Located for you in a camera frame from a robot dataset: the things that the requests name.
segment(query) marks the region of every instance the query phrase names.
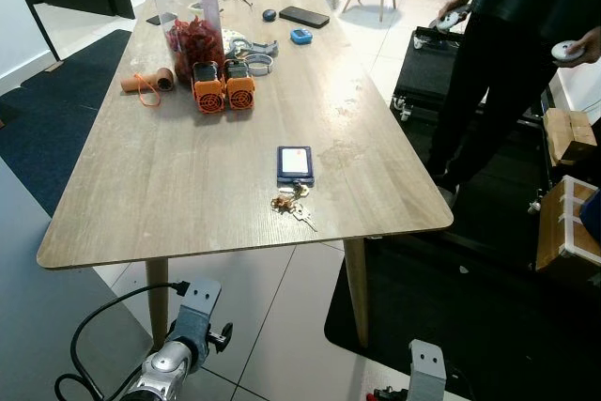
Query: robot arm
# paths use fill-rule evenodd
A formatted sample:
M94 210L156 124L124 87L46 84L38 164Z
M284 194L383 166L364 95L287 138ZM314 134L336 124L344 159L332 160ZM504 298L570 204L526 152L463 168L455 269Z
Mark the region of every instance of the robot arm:
M121 401L173 401L184 380L201 367L208 356L208 343L223 351L232 337L228 323L221 334L210 331L210 316L221 293L221 285L199 279L188 286L175 327L158 352L142 364L142 374Z

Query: hand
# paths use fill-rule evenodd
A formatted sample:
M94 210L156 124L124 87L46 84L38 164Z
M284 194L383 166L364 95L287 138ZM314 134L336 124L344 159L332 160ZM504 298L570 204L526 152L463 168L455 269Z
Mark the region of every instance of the hand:
M573 61L554 61L560 68L575 68L582 63L595 63L601 57L601 26L584 35L580 40L572 44L567 50L568 55L584 48L584 54Z
M459 8L459 7L463 7L464 5L466 5L470 0L449 0L444 7L442 7L439 11L439 16L438 16L438 20L440 20L445 14L447 14L449 11Z

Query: white controller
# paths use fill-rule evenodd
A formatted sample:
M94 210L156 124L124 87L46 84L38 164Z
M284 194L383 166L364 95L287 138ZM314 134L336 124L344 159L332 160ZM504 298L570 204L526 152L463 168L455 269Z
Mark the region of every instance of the white controller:
M463 21L469 12L470 5L464 5L463 7L453 9L445 14L440 21L436 21L436 28L440 32L446 32L457 23Z
M580 48L573 54L569 54L567 50L575 43L573 39L568 41L558 42L551 49L551 54L557 61L568 62L580 58L584 54L584 48Z

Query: table top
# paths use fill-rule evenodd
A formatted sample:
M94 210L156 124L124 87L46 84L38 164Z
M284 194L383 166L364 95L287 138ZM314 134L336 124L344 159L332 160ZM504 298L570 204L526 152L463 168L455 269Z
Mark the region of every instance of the table top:
M184 85L146 108L119 81L170 63L147 0L38 252L46 268L102 265L449 226L453 215L363 71L337 18L313 42L297 24L264 23L290 5L223 1L222 27L277 39L273 73L254 79L253 110L198 112ZM271 209L277 146L310 146L315 187L302 203L318 229Z

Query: table leg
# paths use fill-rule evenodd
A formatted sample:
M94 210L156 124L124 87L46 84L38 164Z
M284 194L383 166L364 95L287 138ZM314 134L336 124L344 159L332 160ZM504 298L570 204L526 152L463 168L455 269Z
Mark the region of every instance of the table leg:
M365 270L365 246L363 239L345 239L345 262L347 264L348 288L353 303L357 335L362 347L367 347L367 272Z
M169 259L156 258L146 261L146 282L149 285L169 282ZM153 350L159 350L167 335L169 288L148 291L148 309L152 328Z

